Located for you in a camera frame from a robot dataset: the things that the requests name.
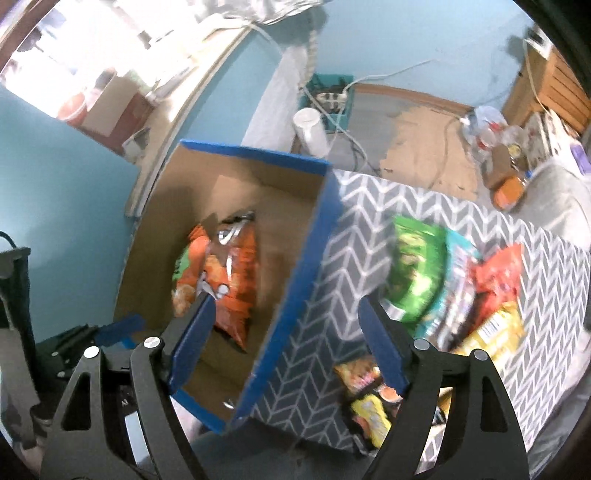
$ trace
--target curtain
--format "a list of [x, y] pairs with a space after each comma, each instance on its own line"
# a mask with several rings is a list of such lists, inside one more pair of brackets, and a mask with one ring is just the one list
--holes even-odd
[[270, 25], [310, 7], [321, 5], [323, 0], [202, 0], [202, 2], [209, 13], [218, 12], [225, 17], [248, 18], [260, 24]]

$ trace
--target purple object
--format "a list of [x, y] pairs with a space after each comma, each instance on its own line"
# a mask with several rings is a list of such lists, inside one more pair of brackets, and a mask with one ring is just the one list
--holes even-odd
[[570, 146], [570, 152], [573, 154], [581, 173], [583, 175], [591, 173], [591, 163], [589, 163], [589, 159], [587, 158], [585, 150], [583, 150], [583, 146], [580, 144], [573, 144]]

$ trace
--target baseboard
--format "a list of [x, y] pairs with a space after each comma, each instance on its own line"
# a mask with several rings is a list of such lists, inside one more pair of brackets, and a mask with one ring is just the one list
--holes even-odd
[[474, 107], [464, 105], [463, 103], [452, 102], [439, 98], [428, 93], [415, 92], [413, 90], [405, 90], [403, 88], [390, 87], [388, 85], [372, 85], [369, 83], [358, 83], [355, 86], [356, 93], [373, 93], [376, 95], [388, 95], [411, 102], [419, 103], [421, 105], [430, 106], [438, 110], [453, 113], [454, 115], [464, 116]]

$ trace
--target chevron patterned tablecloth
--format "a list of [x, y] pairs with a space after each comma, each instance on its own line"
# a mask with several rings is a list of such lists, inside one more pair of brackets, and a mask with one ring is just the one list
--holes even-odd
[[[344, 205], [324, 252], [308, 308], [291, 334], [253, 415], [309, 440], [352, 450], [333, 366], [366, 351], [357, 320], [359, 299], [382, 284], [391, 265], [392, 217], [412, 216], [471, 239], [487, 257], [524, 246], [519, 308], [526, 337], [501, 373], [529, 449], [563, 393], [582, 327], [589, 288], [587, 252], [530, 223], [441, 193], [337, 170]], [[443, 432], [423, 453], [437, 457]]]

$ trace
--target white cylinder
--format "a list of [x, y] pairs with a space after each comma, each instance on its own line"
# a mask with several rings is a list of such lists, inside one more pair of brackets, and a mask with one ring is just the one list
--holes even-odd
[[324, 158], [329, 154], [330, 146], [322, 116], [318, 110], [303, 108], [294, 115], [294, 126], [300, 141], [306, 146], [310, 155], [316, 158]]

